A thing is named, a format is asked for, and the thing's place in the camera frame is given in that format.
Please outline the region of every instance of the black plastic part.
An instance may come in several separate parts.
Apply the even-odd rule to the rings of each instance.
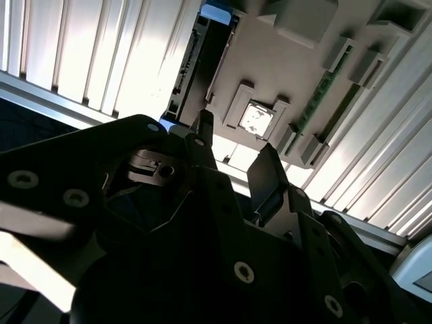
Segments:
[[[205,97],[217,72],[232,29],[232,26],[209,20],[209,29],[195,65],[192,81],[188,85],[185,100],[180,107],[182,123],[192,125],[199,112],[206,108],[208,102]]]
[[[193,218],[201,216],[197,212]],[[306,295],[302,282],[292,280],[298,274],[291,266],[301,258],[289,242],[245,226],[258,263],[256,281],[241,293],[217,275],[218,264],[207,257],[211,241],[205,239],[207,232],[194,233],[198,227],[184,227],[178,217],[140,248],[95,263],[76,291],[71,324],[220,323],[227,318],[278,323],[301,306]]]
[[[213,146],[213,114],[205,109],[198,113],[198,117],[190,126],[206,144]]]
[[[367,295],[363,311],[371,323],[428,323],[344,219],[326,211],[319,221],[349,256],[350,267],[342,273],[340,285],[344,290],[353,282],[361,285]]]
[[[282,203],[281,193],[289,186],[277,151],[266,144],[247,172],[252,209],[266,223]]]
[[[166,136],[155,120],[136,115],[1,153],[1,179],[6,180],[13,171],[28,170],[38,176],[38,185],[23,190],[1,181],[0,200],[40,214],[29,213],[19,224],[3,229],[61,242],[75,237],[77,231],[90,233],[101,219],[117,227],[122,219],[105,208],[101,188],[111,187],[113,175],[134,150],[158,145]],[[79,209],[66,205],[63,195],[69,189],[87,193],[89,203]],[[41,217],[47,219],[43,231],[38,230]]]
[[[188,162],[191,166],[203,166],[217,169],[211,145],[208,145],[203,138],[191,133],[185,138],[185,144]]]

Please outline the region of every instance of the white slatted panel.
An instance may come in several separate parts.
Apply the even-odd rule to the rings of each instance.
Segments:
[[[81,104],[82,120],[92,119],[93,109],[159,119],[200,5],[201,0],[0,0],[0,69],[58,93],[52,107],[62,100]],[[29,92],[23,97],[45,93],[24,88]],[[5,93],[28,106],[16,91]],[[70,121],[63,112],[51,117]]]
[[[405,236],[431,213],[432,25],[402,45],[305,184],[311,198]]]
[[[88,106],[96,110],[102,107],[126,4],[126,0],[105,0],[103,2],[90,82],[88,91],[84,95],[89,100]]]
[[[59,60],[59,94],[82,102],[90,69],[102,0],[68,0]]]
[[[53,85],[63,1],[32,0],[27,42],[27,81],[44,89]]]

